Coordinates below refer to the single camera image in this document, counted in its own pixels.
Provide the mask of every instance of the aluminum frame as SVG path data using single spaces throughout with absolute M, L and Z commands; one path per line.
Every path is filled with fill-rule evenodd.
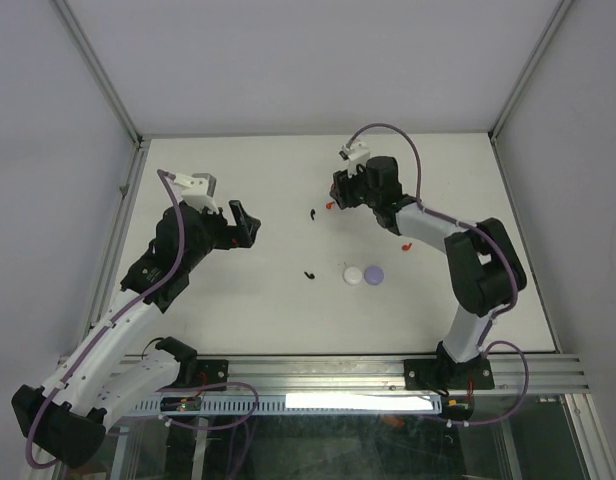
M 506 99 L 506 103 L 504 103 L 504 107 L 490 131 L 490 137 L 493 140 L 496 140 L 502 132 L 506 122 L 514 112 L 517 103 L 525 93 L 533 74 L 541 62 L 541 59 L 544 57 L 548 47 L 559 32 L 564 20 L 572 11 L 572 7 L 576 2 L 577 0 L 561 0 L 555 7 L 552 16 L 546 23 L 546 27 L 543 32 L 541 32 L 541 35 L 537 40 L 530 56 L 528 57 L 526 64 L 521 69 L 521 73 L 515 82 L 515 86 Z
M 99 321 L 110 303 L 114 289 L 114 279 L 119 268 L 121 253 L 130 226 L 130 217 L 135 206 L 137 193 L 139 192 L 139 185 L 141 184 L 149 147 L 150 142 L 142 142 L 139 147 L 133 149 L 126 180 L 119 187 L 122 193 L 121 200 L 117 207 L 108 244 L 101 260 L 97 284 L 89 297 L 89 307 L 86 314 L 86 322 L 83 326 L 82 337 L 85 337 L 90 327 Z
M 498 143 L 497 138 L 492 138 L 490 144 L 492 147 L 492 153 L 495 156 L 495 161 L 497 162 L 497 168 L 499 168 L 499 175 L 501 175 L 501 181 L 504 184 L 504 190 L 506 191 L 508 202 L 510 202 L 510 205 L 512 207 L 512 215 L 515 220 L 515 225 L 517 226 L 517 230 L 519 230 L 519 233 L 520 233 L 519 236 L 521 238 L 521 245 L 524 249 L 524 252 L 526 253 L 528 265 L 530 266 L 529 277 L 532 278 L 533 283 L 537 287 L 537 294 L 539 295 L 539 302 L 541 303 L 541 309 L 544 312 L 544 317 L 546 318 L 546 322 L 548 323 L 548 330 L 550 330 L 552 341 L 557 347 L 557 351 L 563 352 L 561 341 L 559 340 L 559 335 L 557 334 L 557 329 L 555 328 L 552 321 L 550 320 L 550 316 L 548 315 L 548 310 L 546 309 L 546 302 L 544 301 L 543 293 L 541 291 L 539 283 L 537 282 L 537 277 L 535 276 L 535 267 L 534 267 L 533 258 L 530 255 L 530 252 L 528 250 L 528 244 L 526 243 L 526 235 L 524 232 L 524 228 L 521 223 L 521 219 L 519 218 L 519 214 L 517 213 L 519 211 L 519 209 L 517 208 L 518 203 L 515 200 L 515 196 L 513 195 L 512 189 L 510 188 L 509 175 L 506 173 L 506 169 L 501 163 L 501 157 L 499 155 L 499 150 L 498 150 L 499 143 Z
M 566 395 L 573 436 L 591 480 L 616 480 L 616 463 L 592 395 Z
M 510 474 L 510 480 L 523 480 L 524 477 L 521 472 L 521 466 L 519 465 L 517 447 L 515 447 L 515 439 L 512 435 L 510 422 L 508 420 L 504 420 L 499 424 L 499 426 L 501 427 L 501 436 L 504 444 L 503 447 L 506 458 L 508 459 L 508 473 Z
M 106 70 L 99 61 L 95 49 L 90 43 L 90 40 L 88 40 L 68 0 L 50 0 L 50 2 L 54 6 L 57 16 L 66 28 L 66 33 L 75 44 L 77 51 L 79 51 L 81 58 L 90 70 L 93 79 L 97 85 L 99 85 L 102 95 L 108 102 L 108 105 L 110 105 L 119 123 L 124 127 L 124 130 L 126 130 L 126 133 L 133 143 L 139 146 L 141 143 L 141 134 L 137 131 L 135 123 L 132 118 L 130 118 L 128 110 L 126 110 L 121 98 L 117 94 L 115 86 L 110 81 Z
M 405 389 L 403 361 L 431 359 L 434 355 L 315 355 L 315 356 L 199 356 L 227 359 L 228 379 L 252 385 L 262 395 L 290 392 L 337 392 L 370 395 L 428 395 L 427 390 Z M 576 355 L 527 354 L 530 369 L 528 395 L 588 394 L 588 382 Z M 512 396 L 521 390 L 524 371 L 516 354 L 494 353 L 491 362 L 494 390 L 476 390 L 475 395 Z M 123 373 L 140 361 L 127 355 L 113 370 Z M 230 395 L 250 395 L 229 389 Z M 465 391 L 451 390 L 451 395 Z

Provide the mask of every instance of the white table surface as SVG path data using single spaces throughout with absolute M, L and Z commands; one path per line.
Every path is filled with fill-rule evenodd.
M 404 191 L 414 194 L 415 162 L 394 135 L 363 137 L 374 155 L 397 158 Z M 526 351 L 554 344 L 522 248 L 488 137 L 416 135 L 423 162 L 422 198 L 466 220 L 494 216 L 506 226 L 529 284 L 517 307 L 500 317 L 489 340 Z M 215 198 L 241 200 L 262 221 L 250 250 L 214 251 L 193 271 L 190 286 L 165 318 L 137 338 L 140 353 L 172 335 L 204 354 L 424 353 L 435 349 L 454 317 L 445 256 L 380 228 L 366 207 L 327 210 L 343 136 L 153 140 L 125 242 L 117 282 L 145 251 L 169 200 L 158 168 L 217 177 Z M 316 210 L 315 221 L 310 210 Z M 342 279 L 345 265 L 379 265 L 380 286 Z M 316 278 L 309 280 L 304 271 Z

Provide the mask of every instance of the white bottle cap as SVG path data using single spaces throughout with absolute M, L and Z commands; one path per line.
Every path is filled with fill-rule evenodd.
M 344 270 L 344 281 L 348 285 L 359 285 L 364 279 L 364 273 L 357 267 L 348 267 Z

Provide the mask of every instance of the purple cable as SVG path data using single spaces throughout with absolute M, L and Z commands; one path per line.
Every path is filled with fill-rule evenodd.
M 348 140 L 348 142 L 346 143 L 346 146 L 350 147 L 352 145 L 352 143 L 357 139 L 357 137 L 359 137 L 359 135 L 361 135 L 363 132 L 365 132 L 366 130 L 370 130 L 371 128 L 375 128 L 375 127 L 382 127 L 382 128 L 387 128 L 389 130 L 392 130 L 394 132 L 397 132 L 399 135 L 401 135 L 410 145 L 410 148 L 412 148 L 413 153 L 415 154 L 415 161 L 417 163 L 417 189 L 415 191 L 415 203 L 417 203 L 417 205 L 419 206 L 419 208 L 422 211 L 425 211 L 427 213 L 429 213 L 430 215 L 432 215 L 433 217 L 437 217 L 441 220 L 444 220 L 446 222 L 452 223 L 454 225 L 457 225 L 461 228 L 466 228 L 472 232 L 475 232 L 477 235 L 479 235 L 481 238 L 483 238 L 486 243 L 488 243 L 488 245 L 490 245 L 490 247 L 493 249 L 493 251 L 495 252 L 495 254 L 497 255 L 497 257 L 499 258 L 499 261 L 502 263 L 502 265 L 504 266 L 504 269 L 506 270 L 506 273 L 508 274 L 508 280 L 510 281 L 510 287 L 511 287 L 511 295 L 510 295 L 510 303 L 508 305 L 503 306 L 502 308 L 494 311 L 491 316 L 490 319 L 488 320 L 488 323 L 486 324 L 486 327 L 484 328 L 483 332 L 481 332 L 481 336 L 479 337 L 479 341 L 478 341 L 478 346 L 481 347 L 484 343 L 484 341 L 486 340 L 486 337 L 488 336 L 488 334 L 490 333 L 490 330 L 492 329 L 492 325 L 493 325 L 493 320 L 496 319 L 499 315 L 509 312 L 510 310 L 512 310 L 515 305 L 517 305 L 517 298 L 519 296 L 519 289 L 517 287 L 517 281 L 515 280 L 515 274 L 512 271 L 512 267 L 510 266 L 510 263 L 508 262 L 508 259 L 506 259 L 506 256 L 504 255 L 504 253 L 501 251 L 501 249 L 499 248 L 499 246 L 495 243 L 495 241 L 490 238 L 485 232 L 479 230 L 477 227 L 470 225 L 466 222 L 462 222 L 460 220 L 457 220 L 454 217 L 451 217 L 450 215 L 446 215 L 445 213 L 441 213 L 441 212 L 436 212 L 435 210 L 431 210 L 429 208 L 426 208 L 421 200 L 421 158 L 419 157 L 419 151 L 417 150 L 417 146 L 415 145 L 415 142 L 413 142 L 413 140 L 410 138 L 410 136 L 404 132 L 401 128 L 399 127 L 395 127 L 394 125 L 391 125 L 389 123 L 370 123 L 368 125 L 366 125 L 365 127 L 361 127 L 359 130 L 357 130 L 352 137 L 350 137 L 350 140 Z
M 226 480 L 234 480 L 234 478 L 237 476 L 237 474 L 241 470 L 241 467 L 243 467 L 244 462 L 246 461 L 246 456 L 248 455 L 248 450 L 250 450 L 252 441 L 255 439 L 255 431 L 257 430 L 257 420 L 255 420 L 255 423 L 252 426 L 252 432 L 250 431 L 250 428 L 248 428 L 247 423 L 244 423 L 244 426 L 246 427 L 246 444 L 244 445 L 244 450 L 241 454 L 241 458 L 237 462 L 237 465 L 235 465 L 235 468 L 232 469 L 232 472 L 230 473 L 230 477 L 228 477 Z
M 235 437 L 237 436 L 237 429 L 239 427 L 234 427 L 232 432 L 230 433 L 230 443 L 228 444 L 228 461 L 226 462 L 226 479 L 230 478 L 230 464 L 232 463 L 232 449 L 235 446 Z
M 158 392 L 190 392 L 191 390 L 197 390 L 198 392 L 207 392 L 209 390 L 216 390 L 217 388 L 223 388 L 223 387 L 242 387 L 242 388 L 246 388 L 248 390 L 250 390 L 252 392 L 252 394 L 255 397 L 255 402 L 253 403 L 252 408 L 248 411 L 248 413 L 246 413 L 243 417 L 241 417 L 239 420 L 237 420 L 236 422 L 232 422 L 232 423 L 228 423 L 226 425 L 218 425 L 216 427 L 202 427 L 200 425 L 188 425 L 186 423 L 181 423 L 178 422 L 177 420 L 173 420 L 171 417 L 168 417 L 166 415 L 163 415 L 163 417 L 167 418 L 169 422 L 171 422 L 173 425 L 177 425 L 178 427 L 183 427 L 183 428 L 187 428 L 188 430 L 196 430 L 196 431 L 202 431 L 202 432 L 216 432 L 218 430 L 228 430 L 229 428 L 233 428 L 233 427 L 237 427 L 243 423 L 246 423 L 248 421 L 248 419 L 250 417 L 252 417 L 255 413 L 255 411 L 257 410 L 257 407 L 259 406 L 259 394 L 257 393 L 257 390 L 255 390 L 255 387 L 253 387 L 252 385 L 248 385 L 247 383 L 243 383 L 243 382 L 223 382 L 223 383 L 215 383 L 213 385 L 206 385 L 205 387 L 201 387 L 201 388 L 170 388 L 170 387 L 165 387 L 165 388 L 161 388 L 159 390 L 157 390 Z
M 502 422 L 502 421 L 506 420 L 507 418 L 512 417 L 521 408 L 521 406 L 524 403 L 524 399 L 526 398 L 526 394 L 528 393 L 528 386 L 530 384 L 530 369 L 528 367 L 528 360 L 526 359 L 526 356 L 524 355 L 524 352 L 522 352 L 521 348 L 519 348 L 514 343 L 507 342 L 506 340 L 495 340 L 490 345 L 488 345 L 486 350 L 484 350 L 484 353 L 483 353 L 484 358 L 486 356 L 488 356 L 488 354 L 490 353 L 490 350 L 492 350 L 492 347 L 494 347 L 495 345 L 506 345 L 506 346 L 512 348 L 513 350 L 515 350 L 519 354 L 519 358 L 521 359 L 521 363 L 524 364 L 524 386 L 521 389 L 521 393 L 519 394 L 519 397 L 517 398 L 517 402 L 506 413 L 504 413 L 503 415 L 500 415 L 499 417 L 491 418 L 489 420 L 478 420 L 476 422 L 468 422 L 468 426 L 483 427 L 483 426 L 487 426 L 487 425 L 494 425 L 496 423 L 499 423 L 499 422 Z M 439 417 L 426 417 L 426 418 L 429 418 L 431 420 L 436 420 L 436 421 L 444 422 L 444 423 L 448 423 L 448 420 L 443 419 L 443 418 L 439 418 Z M 457 421 L 457 420 L 450 420 L 450 424 L 451 425 L 457 425 L 457 426 L 464 426 L 464 422 L 460 422 L 460 421 Z
M 166 189 L 166 193 L 168 193 L 168 197 L 170 197 L 170 201 L 172 202 L 172 205 L 175 210 L 175 216 L 177 217 L 177 228 L 179 231 L 179 246 L 177 249 L 177 257 L 175 258 L 175 262 L 173 263 L 168 273 L 161 280 L 159 280 L 152 287 L 147 289 L 144 293 L 142 293 L 138 297 L 128 302 L 121 310 L 119 310 L 110 319 L 110 322 L 113 325 L 117 323 L 119 319 L 122 316 L 124 316 L 126 312 L 128 312 L 128 310 L 130 310 L 132 307 L 134 307 L 135 305 L 143 301 L 144 298 L 146 298 L 148 295 L 152 294 L 154 291 L 161 288 L 166 282 L 168 282 L 172 278 L 172 276 L 177 272 L 177 269 L 179 268 L 179 265 L 181 265 L 181 260 L 184 256 L 184 247 L 185 247 L 184 219 L 181 215 L 181 211 L 179 210 L 179 203 L 177 202 L 177 197 L 175 196 L 175 193 L 173 192 L 172 188 L 168 184 L 168 180 L 167 180 L 169 178 L 170 179 L 174 178 L 174 175 L 171 173 L 165 172 L 163 170 L 157 170 L 157 175 L 159 175 L 159 179 L 161 180 L 161 183 L 163 183 L 164 188 Z M 84 362 L 88 354 L 92 351 L 93 348 L 95 348 L 95 345 L 97 345 L 97 343 L 101 340 L 101 338 L 109 330 L 109 328 L 110 327 L 102 328 L 93 337 L 90 343 L 88 343 L 88 345 L 84 348 L 83 352 L 81 352 L 79 357 L 77 357 L 77 360 L 75 360 L 75 362 L 68 369 L 66 374 L 61 378 L 62 383 L 65 384 L 66 382 L 68 382 L 70 377 L 72 377 L 75 371 L 81 366 L 81 364 Z M 37 434 L 39 423 L 41 422 L 41 419 L 43 418 L 44 413 L 48 409 L 48 406 L 52 403 L 53 399 L 57 396 L 58 393 L 59 393 L 59 389 L 56 387 L 51 390 L 50 394 L 48 395 L 46 400 L 44 400 L 44 402 L 41 404 L 41 407 L 37 411 L 37 415 L 35 415 L 35 418 L 32 421 L 32 425 L 30 426 L 30 431 L 28 432 L 28 438 L 26 439 L 26 451 L 25 451 L 26 461 L 28 462 L 28 465 L 30 465 L 32 468 L 36 470 L 54 467 L 55 465 L 57 465 L 57 463 L 59 463 L 59 459 L 57 458 L 48 463 L 38 463 L 34 459 L 33 453 L 32 453 L 34 438 L 35 438 L 35 435 Z

